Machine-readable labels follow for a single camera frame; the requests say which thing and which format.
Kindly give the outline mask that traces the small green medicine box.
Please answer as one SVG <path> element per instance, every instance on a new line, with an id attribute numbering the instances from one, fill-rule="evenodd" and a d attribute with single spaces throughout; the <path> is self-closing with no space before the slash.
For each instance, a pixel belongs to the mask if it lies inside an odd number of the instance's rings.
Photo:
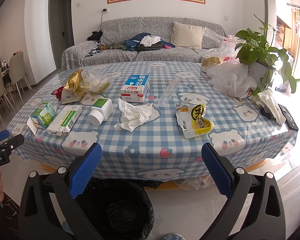
<path id="1" fill-rule="evenodd" d="M 30 115 L 27 126 L 36 135 L 38 129 L 47 129 L 55 116 L 56 110 L 51 102 L 42 102 Z"/>

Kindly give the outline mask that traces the white green tablet box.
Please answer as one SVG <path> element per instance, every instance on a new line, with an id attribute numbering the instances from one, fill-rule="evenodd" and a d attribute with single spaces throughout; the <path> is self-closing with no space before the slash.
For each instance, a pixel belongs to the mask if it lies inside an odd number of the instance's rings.
<path id="1" fill-rule="evenodd" d="M 81 113 L 80 105 L 65 106 L 49 124 L 47 132 L 57 136 L 68 134 Z"/>

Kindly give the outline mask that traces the red mesh net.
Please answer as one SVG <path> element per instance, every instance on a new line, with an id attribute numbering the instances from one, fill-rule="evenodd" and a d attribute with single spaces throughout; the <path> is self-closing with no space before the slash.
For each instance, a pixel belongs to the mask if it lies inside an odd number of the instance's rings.
<path id="1" fill-rule="evenodd" d="M 55 96 L 58 100 L 61 100 L 61 97 L 62 97 L 62 90 L 63 90 L 63 86 L 62 87 L 59 87 L 57 89 L 55 89 L 51 95 Z"/>

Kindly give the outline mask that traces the black lined trash bin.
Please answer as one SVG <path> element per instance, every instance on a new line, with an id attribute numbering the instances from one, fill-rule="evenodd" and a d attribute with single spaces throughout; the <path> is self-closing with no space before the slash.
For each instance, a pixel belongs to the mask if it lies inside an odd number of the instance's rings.
<path id="1" fill-rule="evenodd" d="M 153 229 L 152 203 L 131 180 L 93 177 L 76 202 L 103 239 L 147 239 Z"/>

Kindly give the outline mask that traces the gold foil bag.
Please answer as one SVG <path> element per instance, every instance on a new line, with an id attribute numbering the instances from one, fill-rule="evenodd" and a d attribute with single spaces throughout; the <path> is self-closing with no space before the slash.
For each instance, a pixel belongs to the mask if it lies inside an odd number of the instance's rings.
<path id="1" fill-rule="evenodd" d="M 82 81 L 82 69 L 74 71 L 68 78 L 61 93 L 61 104 L 78 102 L 85 95 L 84 88 L 80 87 Z"/>

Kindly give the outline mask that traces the white pill bottle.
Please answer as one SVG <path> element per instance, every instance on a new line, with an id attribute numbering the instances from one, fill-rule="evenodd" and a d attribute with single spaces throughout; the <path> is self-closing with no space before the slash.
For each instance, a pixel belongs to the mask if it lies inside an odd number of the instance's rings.
<path id="1" fill-rule="evenodd" d="M 114 111 L 114 106 L 111 99 L 99 98 L 92 105 L 91 112 L 88 115 L 88 120 L 94 126 L 100 126 L 102 122 L 108 120 Z"/>

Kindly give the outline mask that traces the clear bag with scraps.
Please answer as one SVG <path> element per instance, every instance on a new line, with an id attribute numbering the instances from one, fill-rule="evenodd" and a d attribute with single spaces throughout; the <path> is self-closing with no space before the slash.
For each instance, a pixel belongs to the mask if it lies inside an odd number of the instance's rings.
<path id="1" fill-rule="evenodd" d="M 111 78 L 94 69 L 82 70 L 81 77 L 79 87 L 90 94 L 101 94 L 113 83 Z"/>

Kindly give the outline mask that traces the yellow white snack wrapper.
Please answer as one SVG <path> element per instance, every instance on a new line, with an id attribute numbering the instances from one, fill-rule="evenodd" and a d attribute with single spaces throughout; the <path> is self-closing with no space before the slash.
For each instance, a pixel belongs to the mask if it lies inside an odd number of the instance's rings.
<path id="1" fill-rule="evenodd" d="M 205 118 L 204 104 L 194 106 L 185 100 L 181 105 L 177 105 L 175 114 L 186 139 L 210 133 L 215 126 L 211 120 Z"/>

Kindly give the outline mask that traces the white tissue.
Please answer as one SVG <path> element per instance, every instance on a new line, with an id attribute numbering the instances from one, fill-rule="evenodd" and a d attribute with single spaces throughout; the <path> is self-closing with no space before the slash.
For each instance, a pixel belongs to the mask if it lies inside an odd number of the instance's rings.
<path id="1" fill-rule="evenodd" d="M 153 107 L 153 103 L 146 103 L 134 106 L 122 99 L 118 99 L 119 110 L 121 111 L 120 122 L 114 127 L 133 132 L 137 127 L 156 120 L 160 113 Z"/>

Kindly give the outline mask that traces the blue white milk carton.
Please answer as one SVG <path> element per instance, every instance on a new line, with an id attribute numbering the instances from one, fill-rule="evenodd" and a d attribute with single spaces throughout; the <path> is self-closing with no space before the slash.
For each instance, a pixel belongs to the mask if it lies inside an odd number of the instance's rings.
<path id="1" fill-rule="evenodd" d="M 131 75 L 120 90 L 126 102 L 143 103 L 150 88 L 148 75 Z"/>

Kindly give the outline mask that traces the clear plastic tube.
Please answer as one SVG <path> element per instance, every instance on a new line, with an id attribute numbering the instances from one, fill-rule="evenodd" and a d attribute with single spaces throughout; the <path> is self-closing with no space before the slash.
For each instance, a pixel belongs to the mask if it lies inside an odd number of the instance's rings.
<path id="1" fill-rule="evenodd" d="M 176 77 L 174 80 L 170 82 L 170 84 L 166 87 L 161 97 L 159 98 L 159 107 L 164 107 L 171 99 L 171 97 L 175 94 L 179 84 L 181 82 L 180 77 Z"/>

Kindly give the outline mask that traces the plastic bags under table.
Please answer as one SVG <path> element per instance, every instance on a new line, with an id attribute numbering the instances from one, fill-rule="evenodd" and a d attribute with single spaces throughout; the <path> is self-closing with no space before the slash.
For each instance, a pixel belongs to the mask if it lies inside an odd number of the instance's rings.
<path id="1" fill-rule="evenodd" d="M 177 187 L 183 190 L 198 190 L 210 187 L 214 184 L 210 175 L 200 176 L 196 178 L 179 179 L 173 181 Z"/>

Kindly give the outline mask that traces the folded white napkins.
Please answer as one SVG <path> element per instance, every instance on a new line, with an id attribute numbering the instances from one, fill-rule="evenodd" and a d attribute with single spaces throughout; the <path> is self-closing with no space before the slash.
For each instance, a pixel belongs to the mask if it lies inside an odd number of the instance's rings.
<path id="1" fill-rule="evenodd" d="M 257 93 L 257 97 L 270 110 L 277 124 L 283 125 L 286 122 L 286 118 L 282 114 L 278 103 L 275 101 L 271 89 L 266 89 L 262 92 Z"/>

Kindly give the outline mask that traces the grey covered sofa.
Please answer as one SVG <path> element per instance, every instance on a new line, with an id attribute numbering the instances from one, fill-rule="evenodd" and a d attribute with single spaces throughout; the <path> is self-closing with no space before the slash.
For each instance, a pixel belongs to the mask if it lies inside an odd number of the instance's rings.
<path id="1" fill-rule="evenodd" d="M 192 18 L 130 17 L 108 20 L 86 41 L 63 51 L 61 67 L 135 62 L 177 61 L 200 63 L 204 51 L 219 47 L 217 41 L 199 34 L 195 45 L 177 42 L 176 24 L 210 29 L 225 36 L 221 25 Z"/>

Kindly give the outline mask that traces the beige striped pillow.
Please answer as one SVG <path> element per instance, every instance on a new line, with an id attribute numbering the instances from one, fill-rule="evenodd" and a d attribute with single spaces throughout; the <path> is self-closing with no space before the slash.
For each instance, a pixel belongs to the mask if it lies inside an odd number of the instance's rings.
<path id="1" fill-rule="evenodd" d="M 203 34 L 203 27 L 174 22 L 171 43 L 180 47 L 201 49 Z"/>

